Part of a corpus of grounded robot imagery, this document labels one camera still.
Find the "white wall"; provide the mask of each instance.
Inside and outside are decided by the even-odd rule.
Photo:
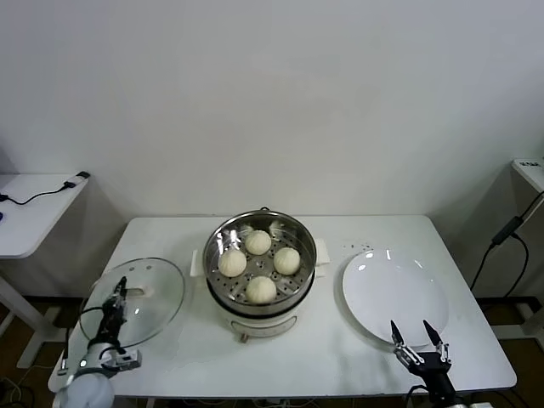
[[[122,219],[430,214],[453,250],[463,242],[470,275],[483,244],[463,225],[497,180],[506,193],[485,213],[510,214],[499,174],[544,152],[543,13],[510,0],[0,2],[0,146],[21,173],[88,170]]]

